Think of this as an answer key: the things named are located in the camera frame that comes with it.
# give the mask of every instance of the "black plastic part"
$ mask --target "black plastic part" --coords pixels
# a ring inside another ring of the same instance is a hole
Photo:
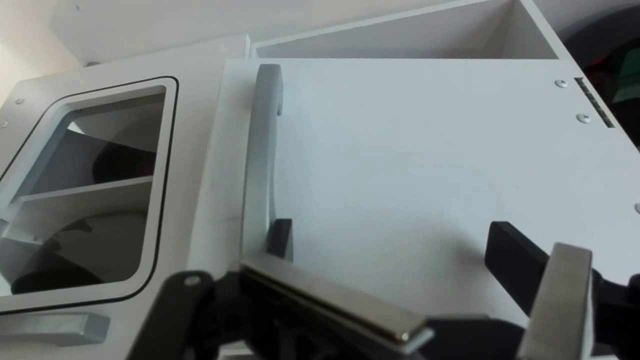
[[[437,333],[421,353],[437,360],[514,360],[525,331],[503,320],[431,320]]]
[[[612,105],[611,108],[636,148],[640,148],[640,98]]]
[[[178,360],[186,353],[199,354],[199,346],[193,337],[193,320],[201,310],[201,305],[215,291],[212,278],[207,273],[181,273],[170,277],[137,343],[129,360]]]
[[[640,302],[632,289],[598,281],[597,341],[611,346],[618,358],[640,358]]]
[[[546,262],[548,255],[518,228],[492,223],[485,264],[527,315],[535,309]]]
[[[629,289],[632,291],[632,296],[636,296],[636,301],[640,301],[640,275],[634,275],[629,281]]]
[[[295,223],[291,218],[279,218],[266,237],[266,252],[276,259],[286,259],[291,252]]]
[[[574,33],[564,45],[584,68],[640,36],[640,6],[625,8]]]
[[[145,152],[131,146],[106,145],[95,162],[93,174],[96,184],[118,182],[129,179],[153,176],[157,152]]]
[[[215,289],[212,295],[216,296],[204,301],[193,325],[193,339],[209,341],[211,345],[229,345],[268,333],[268,317],[257,306],[261,301],[247,296],[239,273],[229,273]]]

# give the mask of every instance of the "white plastic panel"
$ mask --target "white plastic panel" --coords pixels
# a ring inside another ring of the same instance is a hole
[[[166,189],[158,189],[165,193],[163,205],[153,205],[153,208],[165,211],[163,224],[161,224],[161,246],[157,252],[154,273],[149,282],[142,287],[141,292],[132,295],[131,299],[121,299],[114,302],[101,302],[101,305],[85,305],[75,309],[61,309],[61,310],[46,310],[43,315],[61,315],[61,312],[93,312],[111,318],[111,331],[106,334],[105,345],[98,346],[55,346],[44,345],[38,341],[16,341],[16,343],[2,343],[2,358],[34,358],[34,360],[51,360],[51,358],[64,358],[64,360],[85,360],[85,358],[127,358],[149,310],[157,299],[158,287],[166,281],[166,277],[186,270],[186,269],[201,269],[193,262],[190,251],[199,252],[203,245],[212,251],[204,262],[215,275],[220,278],[226,270],[226,259],[218,251],[222,241],[209,237],[193,238],[193,223],[197,205],[201,198],[201,176],[204,168],[204,152],[211,139],[211,129],[216,110],[218,89],[222,81],[222,68],[229,59],[242,59],[247,56],[248,40],[247,36],[236,38],[222,38],[216,43],[204,43],[199,47],[177,49],[170,52],[149,54],[141,59],[129,59],[122,62],[101,64],[82,68],[78,72],[58,75],[51,79],[38,79],[30,83],[22,83],[12,92],[12,98],[25,98],[25,105],[8,103],[0,119],[7,115],[14,121],[32,121],[30,124],[38,123],[38,119],[48,110],[48,106],[61,100],[61,94],[86,94],[96,92],[98,89],[114,89],[122,85],[142,83],[150,79],[175,79],[178,83],[178,105],[177,105],[177,123],[172,130],[172,152],[170,152],[170,171],[166,174]],[[16,155],[16,148],[7,146],[0,142],[2,150],[8,157]],[[12,168],[0,181],[0,189],[8,186],[7,182],[12,181]],[[122,184],[117,193],[137,193],[137,189],[149,189],[145,179],[141,182]],[[78,201],[86,196],[93,198],[96,193],[82,193]],[[113,299],[113,287],[96,287],[93,292],[98,299]],[[70,295],[46,295],[48,305],[67,305],[72,301]],[[38,296],[25,296],[14,306],[30,309],[41,306],[43,299]],[[12,320],[12,317],[2,315],[0,325]]]
[[[0,312],[124,299],[157,262],[178,83],[53,97],[0,184]]]
[[[276,208],[295,218],[297,264],[415,312],[517,322],[525,315],[482,264],[492,221],[545,251],[590,248],[606,277],[639,270],[639,150],[601,123],[571,64],[276,62]],[[257,68],[229,66],[215,127],[226,152],[212,150],[207,168],[212,202],[224,205],[209,226],[226,238],[241,237]]]
[[[459,0],[257,43],[258,59],[555,59],[521,0]]]

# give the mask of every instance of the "white surface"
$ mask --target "white surface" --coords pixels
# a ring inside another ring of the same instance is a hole
[[[58,0],[0,0],[0,105],[16,83],[78,68],[51,31]]]
[[[258,59],[556,59],[521,0],[460,0],[254,45]]]
[[[132,341],[137,339],[142,320],[150,310],[158,287],[168,275],[188,269],[188,248],[197,248],[199,242],[222,242],[211,237],[199,241],[193,241],[190,237],[204,166],[204,157],[199,155],[207,152],[224,61],[242,59],[247,49],[247,38],[226,38],[201,47],[178,49],[172,52],[132,59],[127,62],[85,68],[80,72],[70,72],[57,79],[43,79],[21,85],[14,90],[14,97],[25,97],[26,105],[30,105],[25,113],[30,113],[30,116],[41,116],[51,105],[48,97],[61,92],[86,92],[95,90],[98,85],[117,87],[157,76],[175,76],[181,83],[168,184],[165,193],[163,241],[150,282],[145,287],[145,291],[141,291],[141,295],[129,301],[75,309],[78,312],[91,310],[96,315],[106,315],[113,320],[105,345],[61,349],[43,343],[7,343],[2,345],[0,358],[127,358]],[[211,255],[211,264],[215,269],[209,269],[216,278],[226,270],[224,259],[220,261],[218,257],[222,257],[222,252]],[[105,299],[111,299],[111,287],[105,287],[102,295]]]
[[[58,38],[82,62],[106,62],[204,38],[251,34],[292,36],[371,17],[459,0],[61,0],[53,18]],[[639,0],[537,0],[552,27],[572,27]]]
[[[342,24],[282,40],[257,43],[261,59],[482,59],[509,2],[450,2],[365,22]]]
[[[492,221],[511,221],[545,251],[590,248],[606,277],[639,270],[629,245],[640,232],[640,159],[598,121],[571,64],[279,62],[276,208],[295,218],[297,264],[415,312],[521,325],[482,264]],[[215,127],[226,152],[209,176],[218,174],[212,202],[224,207],[209,218],[226,238],[239,238],[257,68],[229,66]],[[595,123],[580,124],[579,113]]]

